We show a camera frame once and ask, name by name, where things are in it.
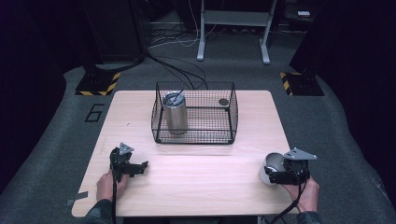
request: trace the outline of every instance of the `gray carpeted floor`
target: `gray carpeted floor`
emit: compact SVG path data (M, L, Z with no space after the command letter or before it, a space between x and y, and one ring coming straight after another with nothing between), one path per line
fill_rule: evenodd
M201 74L208 81L233 81L238 90L268 90L290 147L318 155L310 162L313 177L320 184L319 212L324 223L395 223L396 214L384 196L375 170L367 164L351 137L343 107L319 77L323 97L288 96L280 72L288 66L301 35L276 34L269 49L271 64L263 65L257 35L218 36L206 43L205 60L196 61L198 43L149 49L153 56L174 66ZM75 87L84 75L82 68L64 74L67 89L57 113L35 150L0 196L0 223L80 223L72 217L73 199L91 158L110 96L76 96ZM154 90L157 81L178 80L162 66L146 59L122 72L115 91ZM93 104L104 104L98 122L84 122ZM293 215L287 215L295 223Z

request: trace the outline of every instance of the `wire basket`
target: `wire basket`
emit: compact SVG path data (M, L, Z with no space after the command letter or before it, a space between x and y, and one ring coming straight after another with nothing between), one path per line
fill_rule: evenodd
M169 129L163 98L182 91L187 107L187 129ZM233 82L158 82L151 130L162 144L232 144L238 125L238 104Z

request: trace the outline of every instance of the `table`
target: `table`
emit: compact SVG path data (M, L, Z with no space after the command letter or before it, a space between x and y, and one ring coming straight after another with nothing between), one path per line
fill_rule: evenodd
M131 163L149 161L118 199L119 217L276 214L291 202L280 186L267 186L259 170L267 154L290 150L269 91L236 91L238 129L232 145L157 144L151 132L155 91L117 91L92 153L72 214L96 203L96 182L108 171L120 142L134 148Z
M245 26L262 26L265 27L262 39L260 39L260 50L262 51L262 62L270 63L267 50L267 39L270 32L272 19L276 7L276 1L272 0L269 12L243 12L243 11L217 11L206 10L205 0L201 1L201 33L198 47L197 60L203 61L205 54L205 25L221 24L221 25L245 25Z

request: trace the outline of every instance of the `white metal stand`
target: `white metal stand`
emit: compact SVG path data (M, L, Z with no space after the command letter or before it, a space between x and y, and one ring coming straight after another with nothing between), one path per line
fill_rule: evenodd
M205 25L245 25L265 27L263 37L260 39L260 49L262 50L262 61L264 64L270 63L266 42L271 28L272 19L277 0L272 0L269 12L240 12L240 11L216 11L205 10L205 0L201 1L201 37L198 48L197 60L202 61L205 54Z

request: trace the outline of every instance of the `yellow and black striped tape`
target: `yellow and black striped tape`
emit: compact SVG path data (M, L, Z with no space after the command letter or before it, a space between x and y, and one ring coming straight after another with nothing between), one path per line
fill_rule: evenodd
M280 73L280 77L282 78L283 87L285 88L286 94L293 95L286 74L300 75L300 73Z
M114 88L116 88L117 81L119 80L120 73L114 75L111 80L110 85L107 88L107 91L76 91L76 95L110 95L113 92Z

